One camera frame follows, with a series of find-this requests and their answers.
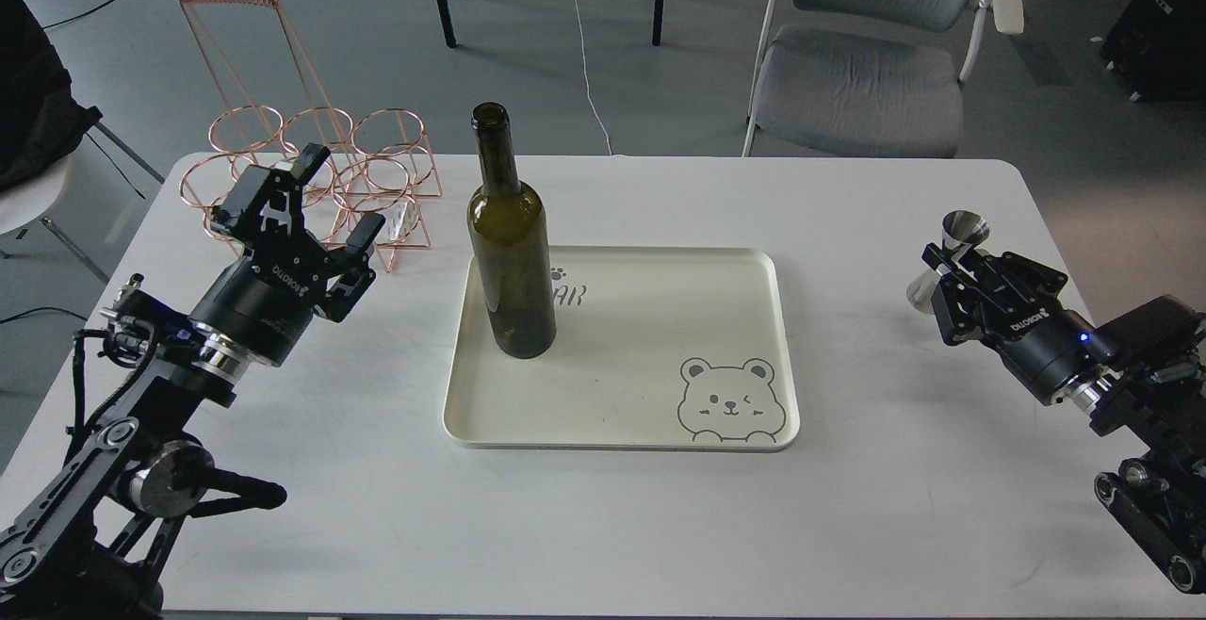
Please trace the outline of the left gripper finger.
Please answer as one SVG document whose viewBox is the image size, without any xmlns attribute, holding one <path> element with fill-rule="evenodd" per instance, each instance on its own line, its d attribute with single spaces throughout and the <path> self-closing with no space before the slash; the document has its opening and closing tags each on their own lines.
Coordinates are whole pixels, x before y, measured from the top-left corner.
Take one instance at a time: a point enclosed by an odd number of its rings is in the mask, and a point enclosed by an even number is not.
<svg viewBox="0 0 1206 620">
<path fill-rule="evenodd" d="M 276 261 L 314 261 L 326 255 L 304 226 L 304 187 L 330 156 L 322 144 L 306 144 L 288 169 L 251 165 L 216 204 L 207 229 L 242 242 L 245 255 Z"/>
<path fill-rule="evenodd" d="M 386 217 L 377 212 L 365 214 L 350 232 L 349 242 L 328 252 L 320 265 L 311 293 L 311 306 L 316 316 L 343 322 L 356 303 L 373 285 L 376 271 L 370 267 L 370 256 Z"/>
</svg>

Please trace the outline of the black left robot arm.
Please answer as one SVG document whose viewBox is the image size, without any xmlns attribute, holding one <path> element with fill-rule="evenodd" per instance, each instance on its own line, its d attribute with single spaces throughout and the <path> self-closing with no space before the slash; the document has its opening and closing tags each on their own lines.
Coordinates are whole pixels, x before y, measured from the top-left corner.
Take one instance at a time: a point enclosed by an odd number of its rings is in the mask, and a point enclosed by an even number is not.
<svg viewBox="0 0 1206 620">
<path fill-rule="evenodd" d="M 5 619 L 158 619 L 159 577 L 189 517 L 283 504 L 283 486 L 216 468 L 185 427 L 204 400 L 229 406 L 250 363 L 283 363 L 311 318 L 340 322 L 365 294 L 384 216 L 365 215 L 343 247 L 306 230 L 302 200 L 329 151 L 309 144 L 289 168 L 248 166 L 216 204 L 211 230 L 242 242 L 191 314 L 133 275 L 96 331 L 128 367 L 86 415 L 74 353 L 72 441 L 63 468 L 2 533 Z"/>
</svg>

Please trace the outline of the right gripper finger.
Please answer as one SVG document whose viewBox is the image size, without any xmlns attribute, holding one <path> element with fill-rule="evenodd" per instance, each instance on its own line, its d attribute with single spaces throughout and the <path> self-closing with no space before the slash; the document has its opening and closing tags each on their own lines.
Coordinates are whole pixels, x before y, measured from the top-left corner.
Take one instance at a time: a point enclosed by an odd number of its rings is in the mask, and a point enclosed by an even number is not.
<svg viewBox="0 0 1206 620">
<path fill-rule="evenodd" d="M 999 347 L 1000 338 L 987 332 L 979 315 L 983 302 L 993 303 L 990 293 L 980 288 L 976 277 L 961 271 L 959 264 L 936 242 L 926 245 L 921 259 L 931 269 L 943 269 L 931 298 L 943 343 L 958 346 L 974 340 L 987 347 Z"/>
<path fill-rule="evenodd" d="M 993 303 L 983 302 L 983 318 L 1030 318 L 1065 310 L 1059 299 L 1069 277 L 1059 269 L 1042 265 L 1026 256 L 970 250 L 958 261 L 961 271 L 976 277 Z"/>
</svg>

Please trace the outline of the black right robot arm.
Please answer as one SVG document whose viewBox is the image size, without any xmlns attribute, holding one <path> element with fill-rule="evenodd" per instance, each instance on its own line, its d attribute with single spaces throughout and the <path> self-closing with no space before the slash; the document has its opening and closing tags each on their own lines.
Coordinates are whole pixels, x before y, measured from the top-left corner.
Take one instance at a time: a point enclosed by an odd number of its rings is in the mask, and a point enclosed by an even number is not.
<svg viewBox="0 0 1206 620">
<path fill-rule="evenodd" d="M 946 344 L 983 344 L 1035 400 L 1072 400 L 1097 435 L 1125 428 L 1146 445 L 1095 495 L 1181 593 L 1202 593 L 1204 314 L 1163 296 L 1094 327 L 1059 302 L 1067 276 L 1025 256 L 931 242 L 923 262 Z"/>
</svg>

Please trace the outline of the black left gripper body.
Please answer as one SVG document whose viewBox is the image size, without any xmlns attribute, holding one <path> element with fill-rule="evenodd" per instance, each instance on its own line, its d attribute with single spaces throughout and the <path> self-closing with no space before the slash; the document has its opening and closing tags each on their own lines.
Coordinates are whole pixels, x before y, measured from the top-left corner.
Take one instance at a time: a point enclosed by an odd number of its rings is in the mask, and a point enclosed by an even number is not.
<svg viewBox="0 0 1206 620">
<path fill-rule="evenodd" d="M 328 261 L 315 241 L 259 242 L 219 274 L 193 322 L 279 367 L 326 299 Z"/>
</svg>

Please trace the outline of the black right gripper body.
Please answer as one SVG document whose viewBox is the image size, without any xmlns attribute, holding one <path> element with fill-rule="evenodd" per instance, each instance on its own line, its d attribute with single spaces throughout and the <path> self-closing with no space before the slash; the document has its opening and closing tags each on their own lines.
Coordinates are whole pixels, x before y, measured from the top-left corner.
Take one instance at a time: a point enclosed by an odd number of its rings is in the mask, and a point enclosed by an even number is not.
<svg viewBox="0 0 1206 620">
<path fill-rule="evenodd" d="M 1062 400 L 1075 385 L 1093 384 L 1123 351 L 1120 338 L 1059 302 L 1040 302 L 1015 315 L 987 305 L 979 318 L 980 343 L 999 353 L 1006 370 L 1046 406 Z"/>
</svg>

